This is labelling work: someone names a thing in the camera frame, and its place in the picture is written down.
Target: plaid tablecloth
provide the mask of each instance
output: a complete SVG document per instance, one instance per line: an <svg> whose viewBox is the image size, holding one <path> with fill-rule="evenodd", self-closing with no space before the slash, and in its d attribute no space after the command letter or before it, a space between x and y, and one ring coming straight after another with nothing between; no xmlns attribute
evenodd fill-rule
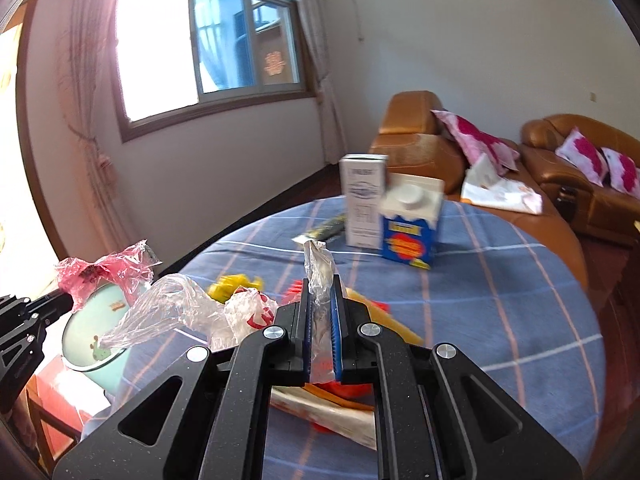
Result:
<svg viewBox="0 0 640 480"><path fill-rule="evenodd" d="M317 200L246 226L217 241L184 269L203 288L224 274L260 276L278 300L304 276L291 238L344 209ZM604 402L605 356L596 316L560 258L501 218L445 202L433 269L419 270L328 243L344 283L424 338L457 345L586 466ZM186 330L134 346L116 410L198 343ZM100 417L85 429L89 432ZM376 454L271 408L263 478L377 478Z"/></svg>

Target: pink pillow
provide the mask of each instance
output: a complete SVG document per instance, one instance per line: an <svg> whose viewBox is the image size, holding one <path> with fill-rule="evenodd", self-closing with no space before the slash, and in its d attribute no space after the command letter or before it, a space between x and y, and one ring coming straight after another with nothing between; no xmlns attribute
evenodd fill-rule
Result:
<svg viewBox="0 0 640 480"><path fill-rule="evenodd" d="M635 196L640 200L640 170L636 168L633 159L609 148L603 148L602 152L607 157L609 171L611 172L611 187L620 193Z"/></svg>
<svg viewBox="0 0 640 480"><path fill-rule="evenodd" d="M498 137L481 132L469 121L451 112L431 111L447 127L453 138L456 139L469 164L475 164L480 156L486 153L498 175L507 173L504 168L518 171L516 160L518 160L520 154L498 139Z"/></svg>
<svg viewBox="0 0 640 480"><path fill-rule="evenodd" d="M556 155L578 168L589 182L602 187L602 179L609 172L607 163L578 128L571 130L562 146L556 150Z"/></svg>

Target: white plastic bag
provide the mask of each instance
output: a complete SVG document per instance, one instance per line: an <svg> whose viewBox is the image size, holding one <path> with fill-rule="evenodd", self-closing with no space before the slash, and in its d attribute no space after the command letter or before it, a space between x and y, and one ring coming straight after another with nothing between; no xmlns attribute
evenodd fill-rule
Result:
<svg viewBox="0 0 640 480"><path fill-rule="evenodd" d="M473 205L542 214L542 197L521 182L498 176L485 153L466 172L461 197Z"/></svg>
<svg viewBox="0 0 640 480"><path fill-rule="evenodd" d="M328 383L335 380L331 342L331 287L337 269L334 257L324 242L305 242L305 270L309 280L309 293L313 299L309 382Z"/></svg>
<svg viewBox="0 0 640 480"><path fill-rule="evenodd" d="M225 303L225 317L238 343L272 325L278 304L256 288L239 286Z"/></svg>
<svg viewBox="0 0 640 480"><path fill-rule="evenodd" d="M204 334L215 352L237 346L251 332L273 324L277 307L257 289L243 287L221 304L188 276L169 274L142 294L98 344L101 348L128 348L186 326Z"/></svg>
<svg viewBox="0 0 640 480"><path fill-rule="evenodd" d="M224 305L183 274L168 274L155 282L98 344L101 348L128 348L181 326L206 335L214 351L238 344Z"/></svg>

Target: white carton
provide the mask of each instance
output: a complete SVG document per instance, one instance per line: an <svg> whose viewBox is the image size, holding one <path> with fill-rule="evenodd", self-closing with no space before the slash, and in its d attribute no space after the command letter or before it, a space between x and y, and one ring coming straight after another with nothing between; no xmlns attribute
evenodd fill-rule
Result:
<svg viewBox="0 0 640 480"><path fill-rule="evenodd" d="M383 258L431 269L443 192L444 182L437 178L391 174L380 201Z"/></svg>
<svg viewBox="0 0 640 480"><path fill-rule="evenodd" d="M340 160L340 182L347 203L347 245L379 249L382 222L378 213L385 193L386 155L346 155Z"/></svg>

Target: pink plastic bag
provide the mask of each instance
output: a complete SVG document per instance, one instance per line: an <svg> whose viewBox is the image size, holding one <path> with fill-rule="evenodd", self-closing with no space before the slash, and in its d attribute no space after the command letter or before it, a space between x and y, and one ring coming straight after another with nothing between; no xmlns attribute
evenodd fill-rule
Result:
<svg viewBox="0 0 640 480"><path fill-rule="evenodd" d="M160 263L146 240L142 240L120 253L107 254L92 264L80 258L62 260L56 266L58 287L74 299L72 312L84 307L86 300L98 288L100 280L119 286L127 304L132 306L153 281L151 267Z"/></svg>

